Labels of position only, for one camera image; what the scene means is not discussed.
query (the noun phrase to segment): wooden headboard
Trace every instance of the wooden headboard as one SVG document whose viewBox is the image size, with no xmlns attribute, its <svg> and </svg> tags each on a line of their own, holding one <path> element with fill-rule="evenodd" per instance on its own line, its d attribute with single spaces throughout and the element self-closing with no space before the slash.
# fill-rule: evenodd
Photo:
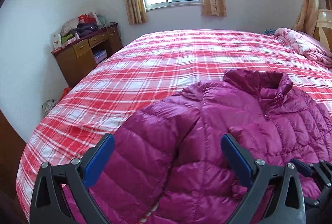
<svg viewBox="0 0 332 224">
<path fill-rule="evenodd" d="M 320 41 L 318 26 L 322 27 L 329 43 L 330 51 L 332 51 L 332 10 L 318 10 L 317 27 L 313 37 Z"/>
</svg>

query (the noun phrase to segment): bed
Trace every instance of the bed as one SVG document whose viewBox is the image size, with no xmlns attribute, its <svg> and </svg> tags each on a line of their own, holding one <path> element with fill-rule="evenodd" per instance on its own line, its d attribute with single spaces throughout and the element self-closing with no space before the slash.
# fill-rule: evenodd
<svg viewBox="0 0 332 224">
<path fill-rule="evenodd" d="M 27 218 L 42 162 L 60 165 L 80 158 L 136 110 L 200 80 L 222 79 L 231 68 L 286 72 L 332 115 L 332 71 L 300 56 L 276 36 L 221 30 L 144 35 L 94 69 L 34 130 L 16 186 Z"/>
</svg>

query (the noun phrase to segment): wooden door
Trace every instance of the wooden door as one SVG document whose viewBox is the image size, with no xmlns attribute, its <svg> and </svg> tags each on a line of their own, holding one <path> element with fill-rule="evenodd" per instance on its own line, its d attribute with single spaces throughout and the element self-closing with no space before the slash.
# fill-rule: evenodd
<svg viewBox="0 0 332 224">
<path fill-rule="evenodd" d="M 0 110 L 0 189 L 16 198 L 16 175 L 26 143 Z"/>
</svg>

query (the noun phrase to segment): puffer jacket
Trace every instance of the puffer jacket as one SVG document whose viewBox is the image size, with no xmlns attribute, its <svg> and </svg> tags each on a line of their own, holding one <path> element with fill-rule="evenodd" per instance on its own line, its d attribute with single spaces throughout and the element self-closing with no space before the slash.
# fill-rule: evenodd
<svg viewBox="0 0 332 224">
<path fill-rule="evenodd" d="M 325 106 L 287 74 L 231 70 L 135 112 L 115 133 L 115 152 L 90 192 L 113 224 L 136 223 L 158 201 L 147 224 L 221 224 L 246 192 L 221 152 L 223 134 L 284 166 L 293 157 L 331 162 L 331 130 Z M 311 179 L 301 184 L 305 196 L 319 195 Z"/>
</svg>

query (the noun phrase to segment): wooden bed frame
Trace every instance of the wooden bed frame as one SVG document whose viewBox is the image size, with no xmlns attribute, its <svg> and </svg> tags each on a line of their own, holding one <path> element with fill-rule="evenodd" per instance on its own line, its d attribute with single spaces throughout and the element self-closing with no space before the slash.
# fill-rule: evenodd
<svg viewBox="0 0 332 224">
<path fill-rule="evenodd" d="M 320 13 L 330 13 L 330 16 L 332 17 L 332 10 L 319 10 Z M 328 44 L 329 44 L 329 47 L 330 47 L 330 51 L 332 52 L 332 21 L 330 19 L 322 19 L 322 16 L 320 14 L 318 14 L 318 23 L 319 22 L 323 22 L 326 21 L 326 23 L 329 23 L 331 24 L 331 28 L 327 28 L 327 27 L 322 27 L 325 35 L 326 35 L 326 38 L 327 38 L 327 41 L 328 41 Z M 316 27 L 315 28 L 315 32 L 314 32 L 314 35 L 313 37 L 320 41 L 320 36 L 319 36 L 319 28 Z"/>
</svg>

